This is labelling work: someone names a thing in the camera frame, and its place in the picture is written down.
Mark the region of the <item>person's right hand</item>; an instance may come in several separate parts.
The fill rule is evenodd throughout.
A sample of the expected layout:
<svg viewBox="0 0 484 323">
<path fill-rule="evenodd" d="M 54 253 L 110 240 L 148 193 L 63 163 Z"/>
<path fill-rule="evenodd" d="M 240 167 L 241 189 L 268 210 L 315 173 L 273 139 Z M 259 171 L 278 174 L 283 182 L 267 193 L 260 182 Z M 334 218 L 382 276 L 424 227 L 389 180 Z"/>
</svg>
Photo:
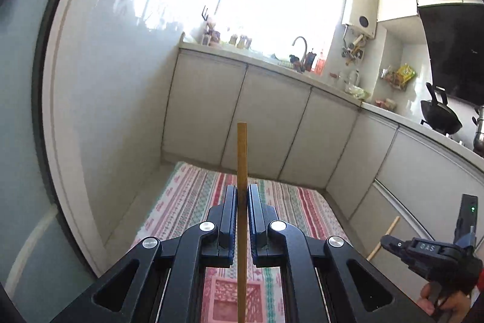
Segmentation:
<svg viewBox="0 0 484 323">
<path fill-rule="evenodd" d="M 417 300 L 417 305 L 428 315 L 432 315 L 435 310 L 433 303 L 429 300 L 430 294 L 431 284 L 427 283 L 420 292 L 420 299 Z M 460 323 L 471 309 L 471 299 L 462 292 L 457 292 L 449 296 L 440 305 L 440 309 L 451 312 L 449 323 Z"/>
</svg>

